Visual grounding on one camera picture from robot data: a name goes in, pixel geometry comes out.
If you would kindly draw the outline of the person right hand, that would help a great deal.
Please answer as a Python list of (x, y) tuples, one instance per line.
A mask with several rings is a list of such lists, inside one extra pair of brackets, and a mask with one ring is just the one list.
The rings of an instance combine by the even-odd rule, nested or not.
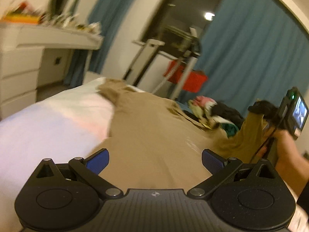
[(296, 144), (287, 130), (269, 128), (264, 134), (263, 139), (274, 137), (277, 140), (277, 163), (275, 168), (277, 172), (283, 172), (286, 168), (292, 166), (292, 164), (300, 157), (300, 154), (296, 148)]

